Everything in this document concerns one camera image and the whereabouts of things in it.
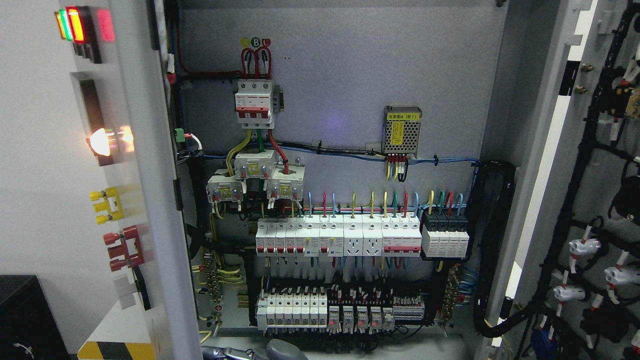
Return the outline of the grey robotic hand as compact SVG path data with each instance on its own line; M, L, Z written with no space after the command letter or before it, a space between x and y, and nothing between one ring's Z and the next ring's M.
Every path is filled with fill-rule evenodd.
M253 349L239 350L232 347L202 346L204 360L308 360L298 347L290 342L272 339L266 344L266 356Z

